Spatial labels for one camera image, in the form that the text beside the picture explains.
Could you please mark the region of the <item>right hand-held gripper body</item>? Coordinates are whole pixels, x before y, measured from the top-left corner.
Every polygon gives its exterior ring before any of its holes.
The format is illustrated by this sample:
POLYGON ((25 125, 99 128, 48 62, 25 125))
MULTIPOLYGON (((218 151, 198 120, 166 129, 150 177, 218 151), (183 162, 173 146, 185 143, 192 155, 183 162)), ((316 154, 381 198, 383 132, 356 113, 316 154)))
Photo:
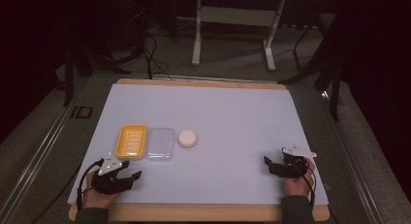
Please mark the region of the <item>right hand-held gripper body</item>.
POLYGON ((283 163, 277 164, 277 169, 282 177, 298 178, 307 172, 307 165, 305 158, 315 158, 317 153, 311 151, 309 148, 293 144, 292 146, 283 147, 283 163))

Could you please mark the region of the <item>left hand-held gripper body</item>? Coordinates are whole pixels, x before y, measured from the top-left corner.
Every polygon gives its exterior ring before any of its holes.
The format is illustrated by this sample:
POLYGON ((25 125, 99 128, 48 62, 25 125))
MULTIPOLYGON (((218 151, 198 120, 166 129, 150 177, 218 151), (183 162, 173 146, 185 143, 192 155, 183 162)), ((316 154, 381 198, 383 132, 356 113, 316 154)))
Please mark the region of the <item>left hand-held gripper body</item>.
POLYGON ((94 174, 91 186, 101 194, 111 195, 130 190, 134 182, 128 180, 129 177, 118 178, 117 175, 121 169, 121 163, 111 153, 103 159, 100 169, 94 174))

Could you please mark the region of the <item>yellow soap dish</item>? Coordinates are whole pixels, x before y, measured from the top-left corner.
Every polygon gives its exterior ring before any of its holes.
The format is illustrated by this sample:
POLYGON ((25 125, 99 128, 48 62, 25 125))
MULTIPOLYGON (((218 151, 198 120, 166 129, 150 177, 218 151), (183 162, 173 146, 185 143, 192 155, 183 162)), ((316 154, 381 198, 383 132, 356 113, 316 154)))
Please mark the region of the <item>yellow soap dish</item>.
POLYGON ((147 127, 144 124, 124 124, 119 131, 115 155, 122 159, 145 156, 147 127))

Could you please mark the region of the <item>clear plastic container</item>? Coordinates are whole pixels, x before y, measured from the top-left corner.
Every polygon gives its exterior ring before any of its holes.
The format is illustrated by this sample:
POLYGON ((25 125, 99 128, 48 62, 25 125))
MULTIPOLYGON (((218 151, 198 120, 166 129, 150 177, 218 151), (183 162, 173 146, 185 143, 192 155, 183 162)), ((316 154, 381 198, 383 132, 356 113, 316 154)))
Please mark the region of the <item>clear plastic container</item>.
POLYGON ((175 133, 170 128, 153 128, 148 134, 146 158, 153 162, 168 162, 173 157, 175 133))

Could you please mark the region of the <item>round white soap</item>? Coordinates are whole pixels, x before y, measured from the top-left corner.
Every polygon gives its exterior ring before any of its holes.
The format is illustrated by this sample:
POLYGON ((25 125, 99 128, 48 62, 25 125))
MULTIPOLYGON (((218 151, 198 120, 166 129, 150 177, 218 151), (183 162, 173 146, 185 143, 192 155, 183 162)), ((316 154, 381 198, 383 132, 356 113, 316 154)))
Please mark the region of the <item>round white soap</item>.
POLYGON ((181 147, 191 148, 197 143, 197 134, 192 130, 183 130, 178 133, 177 142, 181 147))

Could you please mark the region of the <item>person's right hand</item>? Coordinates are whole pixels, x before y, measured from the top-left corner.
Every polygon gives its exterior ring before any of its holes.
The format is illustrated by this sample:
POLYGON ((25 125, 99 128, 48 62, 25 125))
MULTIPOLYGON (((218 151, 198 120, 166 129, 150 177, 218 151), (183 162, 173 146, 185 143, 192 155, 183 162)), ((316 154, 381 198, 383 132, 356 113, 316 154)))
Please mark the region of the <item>person's right hand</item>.
POLYGON ((303 196, 308 197, 314 191, 313 171, 315 166, 305 158, 308 167, 307 172, 299 178, 285 178, 283 181, 284 192, 286 196, 303 196))

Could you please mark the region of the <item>person's left hand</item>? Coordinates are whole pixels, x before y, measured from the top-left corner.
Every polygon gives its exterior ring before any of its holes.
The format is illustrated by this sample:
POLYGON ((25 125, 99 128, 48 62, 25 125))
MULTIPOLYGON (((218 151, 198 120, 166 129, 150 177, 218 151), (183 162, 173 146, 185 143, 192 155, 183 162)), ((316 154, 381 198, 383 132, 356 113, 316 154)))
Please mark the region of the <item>person's left hand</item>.
POLYGON ((86 191, 83 193, 84 208, 105 208, 108 209, 114 201, 120 196, 120 193, 111 195, 98 193, 92 186, 94 173, 88 173, 86 176, 86 191))

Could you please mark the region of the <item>black stand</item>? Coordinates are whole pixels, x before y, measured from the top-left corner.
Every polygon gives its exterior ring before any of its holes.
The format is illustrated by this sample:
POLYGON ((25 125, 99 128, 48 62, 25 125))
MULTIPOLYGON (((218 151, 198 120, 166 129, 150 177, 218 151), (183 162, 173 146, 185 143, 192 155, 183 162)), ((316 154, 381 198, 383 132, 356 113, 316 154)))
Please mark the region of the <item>black stand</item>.
POLYGON ((60 87, 65 91, 65 101, 63 106, 67 107, 74 98, 74 68, 82 76, 90 77, 93 73, 89 58, 96 60, 109 70, 123 75, 130 75, 130 72, 116 66, 112 61, 105 59, 90 48, 79 43, 77 37, 72 33, 68 25, 64 22, 60 23, 61 34, 64 46, 64 76, 65 79, 61 82, 60 87))
POLYGON ((338 105, 338 96, 340 88, 340 79, 342 74, 342 68, 338 65, 337 62, 332 62, 330 59, 327 59, 326 56, 330 52, 326 48, 327 44, 327 33, 332 27, 332 22, 335 18, 335 14, 331 13, 322 13, 318 14, 313 18, 313 24, 310 27, 307 27, 298 41, 293 47, 293 56, 297 63, 300 73, 296 76, 293 76, 289 79, 280 80, 279 84, 292 84, 299 80, 305 79, 315 73, 319 73, 317 80, 314 82, 314 87, 317 91, 321 91, 323 94, 326 93, 328 87, 331 87, 331 99, 330 99, 330 113, 332 118, 335 121, 338 121, 337 114, 337 105, 338 105), (316 49, 312 58, 305 64, 304 67, 300 66, 299 57, 297 54, 297 46, 313 26, 316 26, 320 33, 323 35, 323 40, 316 49))

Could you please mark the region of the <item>dark curtain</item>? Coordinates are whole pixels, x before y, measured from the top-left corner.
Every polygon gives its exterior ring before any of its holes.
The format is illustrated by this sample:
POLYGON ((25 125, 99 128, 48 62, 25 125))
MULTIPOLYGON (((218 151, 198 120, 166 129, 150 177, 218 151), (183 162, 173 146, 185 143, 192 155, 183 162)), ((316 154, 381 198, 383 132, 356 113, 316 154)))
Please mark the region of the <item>dark curtain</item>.
POLYGON ((0 0, 0 143, 57 85, 54 0, 0 0))
POLYGON ((346 79, 411 202, 411 0, 362 0, 346 79))

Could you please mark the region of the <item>metal floor rail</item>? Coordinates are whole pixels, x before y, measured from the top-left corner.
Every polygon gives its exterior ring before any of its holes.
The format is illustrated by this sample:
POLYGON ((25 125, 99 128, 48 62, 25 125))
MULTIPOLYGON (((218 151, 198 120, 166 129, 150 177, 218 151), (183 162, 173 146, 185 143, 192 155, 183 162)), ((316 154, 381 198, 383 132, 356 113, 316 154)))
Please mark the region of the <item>metal floor rail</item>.
POLYGON ((88 81, 75 82, 68 103, 62 91, 51 91, 0 144, 0 224, 13 219, 88 81))
POLYGON ((337 99, 337 116, 331 115, 332 96, 329 91, 321 92, 324 107, 332 120, 334 132, 351 175, 362 206, 370 224, 384 224, 380 206, 379 170, 384 170, 387 161, 357 103, 349 92, 337 99))

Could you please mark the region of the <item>white metal desk frame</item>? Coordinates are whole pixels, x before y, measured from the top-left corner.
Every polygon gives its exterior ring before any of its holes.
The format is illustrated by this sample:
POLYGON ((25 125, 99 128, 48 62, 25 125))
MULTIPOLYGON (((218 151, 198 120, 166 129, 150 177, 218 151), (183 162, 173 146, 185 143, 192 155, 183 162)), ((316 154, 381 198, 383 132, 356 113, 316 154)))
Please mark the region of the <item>white metal desk frame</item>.
POLYGON ((279 0, 275 11, 263 11, 204 6, 202 0, 197 0, 196 35, 193 47, 192 65, 199 66, 201 62, 202 23, 212 22, 268 27, 270 30, 269 35, 262 41, 262 44, 268 70, 275 71, 276 66, 271 45, 279 26, 285 3, 286 0, 279 0))

